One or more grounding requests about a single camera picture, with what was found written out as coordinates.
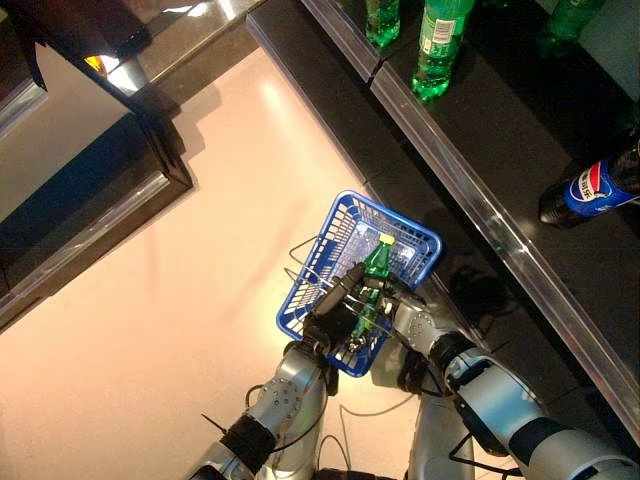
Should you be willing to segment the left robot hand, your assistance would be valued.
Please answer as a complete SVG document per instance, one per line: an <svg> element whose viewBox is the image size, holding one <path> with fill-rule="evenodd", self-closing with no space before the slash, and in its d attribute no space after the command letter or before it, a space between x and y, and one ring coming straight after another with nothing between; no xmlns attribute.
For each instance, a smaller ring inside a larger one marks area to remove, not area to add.
<svg viewBox="0 0 640 480"><path fill-rule="evenodd" d="M364 278L364 263L355 264L313 305L305 317L301 345L312 357L326 357L349 336L356 317L349 311L345 298Z"/></svg>

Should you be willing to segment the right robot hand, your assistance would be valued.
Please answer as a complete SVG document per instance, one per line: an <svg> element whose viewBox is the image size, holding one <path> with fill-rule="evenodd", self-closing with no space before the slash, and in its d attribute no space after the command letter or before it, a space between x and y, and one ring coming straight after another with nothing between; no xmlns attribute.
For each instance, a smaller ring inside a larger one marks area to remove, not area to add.
<svg viewBox="0 0 640 480"><path fill-rule="evenodd" d="M366 276L357 288L357 299L361 306L357 327L361 330L381 327L379 319L383 317L395 332L407 334L427 310L426 302L394 275L386 280Z"/></svg>

